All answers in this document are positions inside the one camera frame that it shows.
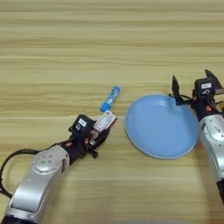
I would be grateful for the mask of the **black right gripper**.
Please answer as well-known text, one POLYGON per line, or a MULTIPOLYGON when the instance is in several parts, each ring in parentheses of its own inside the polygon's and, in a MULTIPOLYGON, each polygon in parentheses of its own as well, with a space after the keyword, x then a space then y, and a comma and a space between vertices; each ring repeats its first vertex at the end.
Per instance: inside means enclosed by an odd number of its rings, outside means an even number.
MULTIPOLYGON (((205 69, 205 73, 207 78, 212 78, 214 80, 216 89, 222 89, 222 85, 220 84, 218 78, 210 70, 205 69)), ((216 102, 212 94, 206 94, 202 97, 199 97, 195 90, 192 91, 192 97, 180 94, 179 83, 175 76, 172 76, 171 90, 176 103, 178 105, 190 105, 199 121, 201 121, 206 116, 224 116, 224 112, 220 112, 217 109, 216 102)))

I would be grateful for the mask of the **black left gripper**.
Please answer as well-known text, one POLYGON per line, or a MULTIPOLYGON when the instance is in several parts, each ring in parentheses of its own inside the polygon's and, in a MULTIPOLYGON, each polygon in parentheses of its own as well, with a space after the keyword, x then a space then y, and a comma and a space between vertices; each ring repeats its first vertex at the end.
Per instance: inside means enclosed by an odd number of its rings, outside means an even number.
POLYGON ((62 144, 62 148, 67 152, 70 164, 77 159, 84 158, 87 154, 97 158, 98 153, 95 148, 105 142, 110 132, 110 128, 107 128, 96 137, 92 124, 83 127, 79 123, 74 124, 68 130, 71 136, 62 144))

